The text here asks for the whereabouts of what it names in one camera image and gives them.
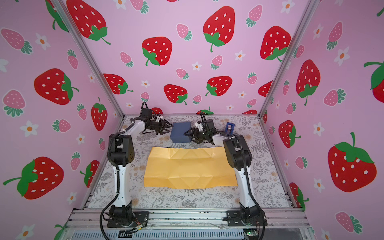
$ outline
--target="green stem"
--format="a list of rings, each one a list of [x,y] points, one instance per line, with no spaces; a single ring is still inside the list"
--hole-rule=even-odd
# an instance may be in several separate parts
[[[3,182],[3,185],[5,186],[5,185],[7,185],[9,182],[12,182],[13,180],[17,180],[17,179],[21,179],[21,177],[16,177],[16,178],[9,179],[9,180]]]
[[[107,44],[111,45],[111,43],[108,43],[106,40],[104,40],[103,38],[101,38],[104,42],[106,42]]]

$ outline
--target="white flower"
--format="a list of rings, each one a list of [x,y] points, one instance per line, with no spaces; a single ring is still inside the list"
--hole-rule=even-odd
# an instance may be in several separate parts
[[[321,122],[317,125],[314,124],[313,127],[314,127],[313,134],[317,133],[317,135],[319,135],[319,137],[321,136],[321,132],[323,132],[325,130],[323,127],[321,127]]]
[[[321,192],[322,189],[325,189],[324,185],[321,184],[321,179],[317,180],[316,178],[314,178],[313,180],[314,180],[313,187],[317,188],[317,190],[319,190],[319,192]]]
[[[341,66],[344,60],[349,59],[349,54],[347,54],[348,50],[349,50],[349,47],[347,47],[344,50],[339,49],[339,51],[337,52],[337,57],[333,61],[339,62],[339,66]]]
[[[288,167],[290,166],[289,163],[288,163],[288,160],[284,161],[284,166],[288,169]]]
[[[240,60],[240,61],[242,61],[242,60],[243,60],[243,57],[245,56],[245,53],[243,53],[243,50],[240,50],[240,52],[235,53],[235,56],[236,56],[235,60]]]
[[[317,26],[317,28],[315,29],[315,30],[313,30],[313,39],[315,39],[315,38],[319,38],[320,37],[320,33],[321,33],[321,31],[323,30],[323,26],[321,26],[320,25],[320,23],[319,23],[319,25]]]
[[[70,196],[67,198],[67,201],[69,202],[70,205],[73,201],[76,201],[76,194],[77,192],[75,193],[71,192]]]
[[[244,98],[245,95],[246,95],[246,93],[244,93],[244,91],[242,91],[241,93],[239,93],[239,98]]]
[[[91,83],[95,83],[95,77],[93,76],[93,73],[89,74],[88,77]]]
[[[33,231],[32,230],[33,230],[34,227],[35,227],[34,224],[32,226],[30,226],[30,227],[24,226],[23,230],[22,230],[22,233],[17,235],[16,239],[26,240],[27,237],[32,237],[33,236]]]
[[[292,2],[292,0],[288,0],[286,2],[283,2],[282,5],[283,5],[283,8],[281,9],[280,13],[286,12],[288,14],[291,7],[293,7],[295,3]]]
[[[227,106],[227,110],[231,110],[232,111],[233,108],[234,108],[234,106],[232,106],[232,105]]]
[[[0,71],[7,72],[7,69],[5,68],[5,65],[8,64],[8,61],[5,59],[0,58]]]
[[[321,229],[321,238],[324,239],[324,240],[332,240],[330,237],[329,237],[329,232],[328,231],[324,231],[323,229]]]
[[[117,9],[124,9],[125,10],[125,5],[124,3],[127,1],[127,0],[113,0],[115,3],[116,3],[116,8]]]
[[[85,138],[85,136],[81,135],[81,133],[79,134],[79,137],[76,138],[76,140],[78,141],[79,145],[84,143],[84,138]]]
[[[36,33],[36,43],[40,44],[44,50],[47,49],[47,47],[50,47],[51,45],[47,42],[47,37],[46,36],[40,36],[40,34]]]
[[[150,84],[148,83],[148,81],[141,81],[141,85],[144,86],[145,88],[148,88],[148,86],[150,86]]]
[[[195,64],[192,64],[193,70],[200,71],[201,64],[199,62],[196,62]]]
[[[20,129],[25,131],[24,135],[28,137],[29,135],[37,135],[36,129],[39,127],[37,124],[32,124],[31,121],[26,122],[26,126],[21,126]]]

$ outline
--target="red strawberry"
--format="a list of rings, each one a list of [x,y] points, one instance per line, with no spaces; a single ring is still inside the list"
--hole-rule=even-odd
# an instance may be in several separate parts
[[[3,97],[3,103],[6,105],[4,111],[11,117],[20,116],[23,114],[23,108],[25,108],[25,101],[22,94],[16,90],[10,90]]]
[[[99,146],[100,146],[101,150],[103,150],[103,151],[105,150],[105,141],[103,138],[99,139]]]
[[[152,111],[154,111],[156,114],[163,114],[163,110],[160,108],[152,108]]]
[[[262,16],[262,12],[263,12],[263,5],[261,4],[257,5],[252,10],[250,10],[247,18],[247,26],[253,27],[254,25],[256,25],[256,22]]]
[[[164,36],[147,38],[142,43],[142,49],[144,56],[148,58],[145,63],[146,66],[148,66],[148,61],[154,65],[162,66],[169,61],[172,53],[172,43]]]
[[[333,183],[344,192],[353,192],[370,184],[376,177],[376,166],[368,153],[353,145],[341,142],[328,152],[328,165]]]
[[[299,58],[304,53],[304,46],[300,45],[296,48],[295,52],[293,53],[294,58]]]
[[[306,60],[301,66],[296,82],[296,92],[301,98],[306,98],[304,106],[307,105],[308,96],[314,94],[320,83],[320,71],[312,60]]]
[[[354,216],[349,216],[345,212],[338,212],[335,214],[336,221],[343,227],[345,230],[347,230],[350,233],[353,233],[355,231],[357,234],[362,233],[362,225],[359,223],[359,220],[357,220]]]
[[[336,103],[341,103],[344,101],[347,94],[344,92],[344,89],[339,88],[337,91],[332,89],[325,97],[324,104],[328,106],[335,106]]]
[[[281,140],[288,148],[295,144],[295,138],[301,138],[301,136],[296,137],[296,128],[291,120],[287,120],[280,124],[278,131]]]
[[[203,26],[205,40],[220,47],[228,43],[235,31],[235,11],[229,6],[224,6],[210,16]]]
[[[84,105],[79,103],[79,105],[77,105],[77,111],[79,111],[78,114],[82,120],[87,119],[87,110],[84,108]]]
[[[73,67],[73,69],[77,69],[79,62],[77,61],[76,54],[74,53],[74,51],[72,51],[72,49],[69,49],[67,53],[70,65]]]
[[[120,59],[121,59],[122,62],[125,63],[125,65],[127,67],[130,67],[130,68],[133,67],[132,58],[128,54],[126,54],[125,52],[121,52],[120,53]]]
[[[91,182],[93,180],[93,177],[95,176],[95,173],[97,171],[97,168],[99,167],[99,164],[100,164],[99,161],[93,160],[90,164],[88,164],[85,170],[85,173],[82,173],[82,171],[80,171],[81,174],[85,175],[84,183],[87,186],[87,188],[89,188],[89,186],[91,185]]]
[[[54,121],[52,127],[56,132],[66,132],[71,129],[71,124],[67,120],[61,119]]]
[[[184,69],[181,69],[181,68],[176,69],[176,74],[179,78],[182,78],[184,80],[189,78],[188,73]]]
[[[251,108],[251,107],[253,107],[253,106],[256,104],[256,102],[257,102],[257,99],[256,99],[256,98],[250,100],[250,101],[248,102],[248,104],[247,104],[247,108]]]
[[[102,15],[82,0],[67,0],[67,8],[81,35],[94,41],[107,36],[107,23]]]
[[[166,94],[170,102],[172,103],[185,102],[185,104],[187,105],[187,102],[185,100],[188,97],[188,92],[185,88],[172,85],[172,84],[167,84],[164,86],[164,93]]]
[[[373,96],[384,103],[384,62],[368,62],[364,64],[364,67],[369,65],[380,65],[371,76],[371,89]]]
[[[72,88],[79,91],[71,84],[71,80],[63,71],[52,68],[35,79],[35,90],[43,98],[59,105],[65,105],[72,100]]]
[[[268,92],[269,92],[269,89],[271,88],[271,85],[272,85],[272,82],[273,81],[270,81],[264,85],[262,85],[260,88],[259,88],[259,95],[262,95],[263,97],[266,97]]]
[[[141,95],[141,100],[147,102],[149,100],[149,94],[147,92],[143,92]]]
[[[20,50],[22,53],[28,55],[32,53],[32,46],[28,41],[24,41],[24,38],[20,33],[8,28],[0,28],[0,32],[12,48]]]
[[[95,103],[91,109],[91,117],[96,130],[101,131],[107,121],[108,112],[105,106],[101,104],[100,98],[98,103]]]
[[[176,26],[177,33],[179,37],[184,38],[184,40],[189,41],[192,39],[192,32],[184,24],[178,24]]]
[[[128,84],[124,78],[115,74],[103,73],[105,80],[107,80],[109,87],[111,88],[114,94],[124,94],[126,91],[133,92],[133,90],[128,90]]]
[[[333,27],[332,31],[329,33],[328,42],[327,42],[328,51],[331,51],[337,45],[337,40],[340,39],[342,33],[343,33],[343,23],[338,22]]]
[[[243,114],[256,114],[256,113],[257,113],[256,110],[251,109],[251,110],[244,112]]]
[[[73,155],[72,155],[72,159],[71,159],[71,168],[73,171],[75,171],[80,165],[80,153],[78,152],[75,152]]]
[[[263,43],[260,48],[260,56],[265,60],[273,60],[283,55],[289,43],[291,35],[279,26],[273,26],[264,35]]]
[[[250,73],[248,74],[248,80],[247,82],[249,82],[250,84],[255,84],[257,81],[257,76],[256,76],[256,73]]]
[[[149,6],[147,5],[146,1],[143,1],[143,0],[130,0],[130,1],[132,4],[132,7],[136,11],[140,11],[141,14],[147,14],[147,12],[149,12]]]
[[[22,197],[32,200],[56,188],[63,177],[64,171],[57,163],[47,157],[38,157],[23,168],[21,177],[9,179],[3,185],[20,179],[17,191]]]
[[[291,192],[293,194],[293,198],[295,199],[297,207],[302,207],[303,210],[305,211],[305,203],[304,202],[308,202],[310,199],[307,198],[306,200],[304,200],[303,193],[301,192],[300,188],[296,185],[296,183],[291,182],[289,184],[289,187],[291,189]]]
[[[289,81],[288,80],[285,80],[284,82],[284,87],[283,87],[283,95],[287,95],[288,93],[288,89],[289,89]]]
[[[214,77],[207,82],[207,94],[210,93],[213,96],[221,96],[226,93],[229,87],[232,85],[232,78],[228,76]]]

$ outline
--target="pink strawberry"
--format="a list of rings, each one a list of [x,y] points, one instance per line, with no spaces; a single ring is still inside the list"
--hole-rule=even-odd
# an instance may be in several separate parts
[[[69,49],[67,53],[70,65],[73,67],[73,69],[77,69],[79,62],[77,61],[76,54],[74,53],[74,51],[72,51],[72,49]]]
[[[294,58],[299,58],[304,53],[304,46],[300,45],[296,48],[295,52],[293,53]]]
[[[247,80],[250,84],[255,84],[256,81],[257,81],[257,76],[256,76],[256,73],[250,73],[248,74],[248,80]]]
[[[216,57],[214,57],[212,59],[212,64],[211,64],[211,68],[213,70],[216,70],[219,68],[219,66],[223,63],[223,56],[222,55],[217,55]]]
[[[255,99],[255,98],[252,99],[251,101],[248,102],[247,108],[253,107],[256,104],[256,102],[257,102],[257,99]]]
[[[140,11],[141,14],[147,14],[147,12],[149,12],[149,6],[147,5],[146,1],[143,1],[143,0],[130,0],[130,1],[132,4],[132,7],[136,11]]]
[[[184,69],[181,69],[181,68],[176,69],[176,74],[179,78],[182,78],[184,80],[189,78],[188,73]]]
[[[32,46],[28,41],[24,41],[24,38],[20,33],[7,28],[1,28],[0,32],[12,48],[20,50],[22,53],[28,55],[32,53]]]
[[[333,27],[332,31],[329,33],[328,42],[327,42],[328,51],[331,51],[337,45],[337,40],[340,39],[342,34],[343,34],[343,23],[338,22]]]
[[[193,104],[199,104],[201,102],[201,96],[200,95],[196,95],[194,96],[193,98]]]
[[[338,212],[335,214],[336,221],[350,233],[355,231],[357,234],[362,233],[362,225],[354,216],[348,215],[345,212]]]
[[[284,82],[284,87],[283,87],[283,95],[287,95],[288,93],[288,89],[289,89],[289,81],[288,80],[285,80]]]
[[[132,61],[131,57],[128,54],[126,54],[125,52],[120,53],[120,59],[122,62],[125,63],[126,66],[133,67],[133,61]]]
[[[25,108],[25,101],[20,92],[10,90],[4,97],[3,103],[6,105],[3,109],[11,117],[23,114],[22,108]]]
[[[263,5],[259,4],[256,7],[254,7],[252,10],[248,13],[247,18],[247,25],[248,27],[253,27],[256,25],[256,22],[260,19],[263,12]]]
[[[296,158],[295,163],[296,163],[296,166],[298,166],[300,169],[307,168],[307,166],[308,166],[308,162],[307,162],[307,159],[305,157]]]
[[[176,26],[177,33],[179,37],[184,38],[184,40],[189,41],[192,39],[192,32],[189,31],[188,27],[184,24],[178,24]]]
[[[104,151],[105,150],[105,141],[103,138],[99,139],[99,145],[100,145],[100,149]]]
[[[79,105],[77,105],[77,111],[79,111],[78,114],[82,120],[87,119],[87,110],[84,108],[84,105],[79,103]]]
[[[143,92],[140,96],[141,100],[143,100],[144,102],[148,101],[149,99],[149,94],[147,92]]]
[[[80,165],[80,153],[78,152],[75,152],[72,156],[72,160],[71,160],[71,168],[73,171],[75,171],[78,166]]]
[[[328,106],[335,106],[336,103],[340,104],[345,100],[347,94],[344,92],[344,89],[339,88],[337,91],[332,89],[325,97],[324,104]]]
[[[56,132],[66,132],[71,129],[71,124],[67,120],[62,119],[54,121],[52,127]]]
[[[296,103],[290,103],[288,104],[288,107],[285,111],[288,114],[292,114],[295,110],[296,110]]]
[[[271,126],[270,128],[269,128],[269,134],[274,134],[275,133],[275,127],[274,126]]]

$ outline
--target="metal base plate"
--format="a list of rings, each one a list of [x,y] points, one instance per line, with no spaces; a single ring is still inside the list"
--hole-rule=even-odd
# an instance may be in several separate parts
[[[140,223],[145,223],[145,226],[147,226],[148,224],[148,216],[149,216],[149,212],[133,212],[136,216],[136,219],[140,222]],[[138,224],[133,221],[130,225],[128,225],[129,223],[128,222],[121,222],[121,221],[118,221],[118,220],[115,220],[115,219],[111,219],[108,221],[107,223],[107,227],[109,228],[122,228],[122,227],[127,227],[127,228],[134,228],[136,226],[138,226]]]

